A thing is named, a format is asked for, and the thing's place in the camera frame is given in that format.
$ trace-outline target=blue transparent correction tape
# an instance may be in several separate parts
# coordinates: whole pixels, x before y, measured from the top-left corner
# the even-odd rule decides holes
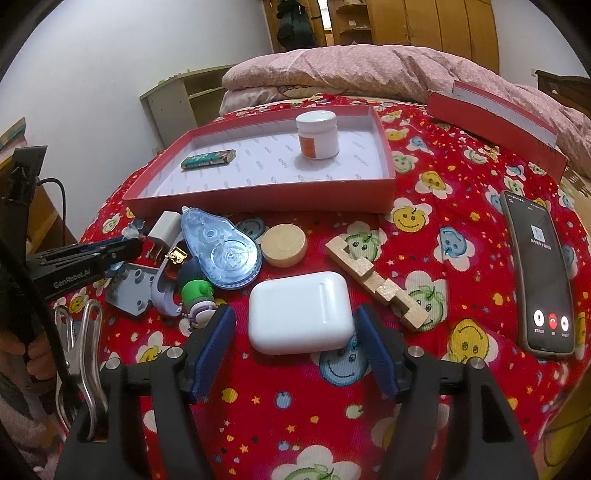
[[[261,251],[228,219],[183,207],[181,228],[203,274],[216,287],[236,290],[248,285],[260,272]]]

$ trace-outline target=blue gripper pad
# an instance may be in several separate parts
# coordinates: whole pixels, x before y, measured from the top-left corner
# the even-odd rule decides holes
[[[398,394],[399,388],[396,381],[394,362],[388,348],[376,330],[371,315],[363,305],[355,310],[353,317],[355,318],[355,330],[359,345],[369,360],[369,365],[374,372],[375,381],[380,391],[389,398],[394,398]]]
[[[220,305],[210,323],[204,329],[197,329],[191,334],[191,336],[209,335],[209,340],[194,365],[194,382],[189,392],[194,402],[207,395],[211,389],[235,329],[234,309],[230,306]]]

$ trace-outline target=phone screen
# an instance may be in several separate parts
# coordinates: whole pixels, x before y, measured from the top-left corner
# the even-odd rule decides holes
[[[519,250],[525,297],[526,339],[533,350],[571,353],[573,306],[569,278],[548,211],[529,200],[503,192]]]

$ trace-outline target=orange label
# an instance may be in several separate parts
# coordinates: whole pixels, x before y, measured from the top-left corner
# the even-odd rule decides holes
[[[316,147],[313,138],[306,138],[300,135],[300,147],[305,157],[316,158]]]

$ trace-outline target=hanging clothes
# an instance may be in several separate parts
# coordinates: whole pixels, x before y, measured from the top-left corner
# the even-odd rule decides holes
[[[277,18],[280,20],[277,40],[287,51],[318,46],[306,9],[297,0],[282,0],[277,7]]]

